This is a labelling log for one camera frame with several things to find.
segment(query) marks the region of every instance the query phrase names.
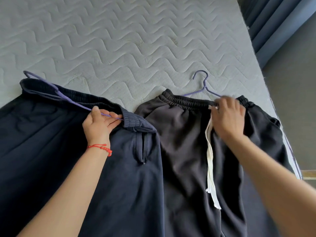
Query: clothes hanger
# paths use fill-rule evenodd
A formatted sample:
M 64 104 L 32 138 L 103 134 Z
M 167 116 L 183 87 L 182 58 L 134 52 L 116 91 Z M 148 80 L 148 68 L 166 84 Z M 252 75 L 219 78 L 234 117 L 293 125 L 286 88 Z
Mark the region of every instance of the clothes hanger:
M 34 76 L 34 77 L 36 77 L 37 79 L 41 80 L 42 82 L 45 82 L 45 83 L 48 84 L 49 86 L 53 87 L 53 88 L 55 89 L 55 93 L 56 93 L 59 97 L 61 97 L 62 99 L 64 99 L 65 101 L 67 101 L 67 102 L 69 102 L 69 103 L 72 103 L 72 104 L 74 104 L 74 105 L 76 105 L 76 106 L 79 106 L 79 107 L 81 107 L 81 108 L 83 108 L 83 109 L 85 109 L 85 110 L 92 111 L 92 109 L 90 109 L 90 108 L 88 108 L 88 107 L 85 107 L 85 106 L 83 106 L 83 105 L 80 105 L 79 103 L 74 102 L 72 99 L 70 99 L 69 97 L 65 96 L 63 93 L 61 93 L 61 92 L 59 91 L 58 87 L 55 86 L 53 83 L 50 83 L 49 81 L 43 79 L 42 77 L 40 77 L 40 76 L 38 76 L 38 75 L 35 75 L 35 74 L 32 73 L 32 72 L 23 71 L 23 73 L 24 73 L 24 75 L 26 75 L 27 78 L 30 78 L 30 79 L 31 79 L 31 77 L 30 77 L 29 75 Z
M 195 94 L 195 93 L 199 93 L 199 92 L 201 92 L 201 91 L 204 91 L 204 89 L 206 89 L 208 92 L 212 93 L 213 95 L 216 95 L 216 96 L 218 96 L 218 97 L 222 97 L 221 95 L 216 94 L 215 92 L 212 92 L 212 91 L 210 91 L 210 90 L 207 88 L 207 86 L 206 86 L 206 79 L 209 77 L 209 75 L 207 74 L 206 71 L 203 71 L 203 70 L 198 70 L 198 71 L 196 71 L 196 72 L 194 73 L 193 79 L 195 78 L 195 75 L 196 75 L 198 72 L 204 72 L 204 73 L 206 74 L 206 77 L 205 77 L 205 79 L 203 80 L 203 88 L 202 88 L 202 90 L 194 91 L 194 92 L 191 92 L 191 93 L 188 93 L 188 94 L 184 94 L 184 95 L 182 95 L 182 96 L 188 96 L 188 95 L 192 95 L 192 94 Z

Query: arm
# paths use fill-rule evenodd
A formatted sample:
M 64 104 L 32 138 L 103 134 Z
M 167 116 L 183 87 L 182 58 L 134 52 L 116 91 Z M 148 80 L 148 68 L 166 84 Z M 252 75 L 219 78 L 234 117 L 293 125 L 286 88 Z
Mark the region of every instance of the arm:
M 113 112 L 104 114 L 122 118 Z M 107 144 L 109 134 L 121 122 L 101 115 L 94 107 L 82 124 L 88 145 Z M 46 205 L 24 227 L 18 237 L 77 237 L 108 156 L 105 150 L 89 148 Z
M 316 233 L 316 190 L 281 166 L 243 135 L 245 108 L 233 98 L 217 100 L 213 126 L 249 174 L 261 199 L 285 237 Z

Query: white quilted mattress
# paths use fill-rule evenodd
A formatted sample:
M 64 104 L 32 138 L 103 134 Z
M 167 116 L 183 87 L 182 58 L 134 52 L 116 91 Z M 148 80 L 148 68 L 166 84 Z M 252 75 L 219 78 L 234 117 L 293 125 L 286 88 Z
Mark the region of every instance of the white quilted mattress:
M 166 88 L 201 89 L 200 69 L 210 90 L 276 116 L 237 0 L 0 0 L 1 106 L 23 70 L 134 111 Z

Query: red string bracelet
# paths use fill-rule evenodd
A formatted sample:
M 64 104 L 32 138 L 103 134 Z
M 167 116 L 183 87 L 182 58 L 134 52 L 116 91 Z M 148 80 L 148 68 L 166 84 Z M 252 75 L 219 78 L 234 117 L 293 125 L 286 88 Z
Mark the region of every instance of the red string bracelet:
M 94 144 L 94 145 L 89 145 L 87 148 L 98 147 L 98 148 L 108 152 L 109 153 L 108 156 L 111 156 L 112 155 L 112 151 L 110 150 L 110 148 L 106 148 L 105 146 L 106 146 L 106 144 Z

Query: hand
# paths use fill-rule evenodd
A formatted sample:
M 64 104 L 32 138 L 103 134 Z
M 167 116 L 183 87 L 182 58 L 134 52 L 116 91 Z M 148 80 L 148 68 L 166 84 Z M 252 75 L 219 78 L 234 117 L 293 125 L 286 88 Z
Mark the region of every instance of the hand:
M 111 117 L 103 116 L 101 115 L 101 112 L 110 115 Z M 110 148 L 110 133 L 121 123 L 121 120 L 115 118 L 122 118 L 122 115 L 117 115 L 114 112 L 106 110 L 100 110 L 97 106 L 94 106 L 82 123 L 88 145 L 106 144 L 106 147 Z
M 238 100 L 223 96 L 215 100 L 219 109 L 212 106 L 213 127 L 217 135 L 227 142 L 231 138 L 240 138 L 244 135 L 246 109 Z

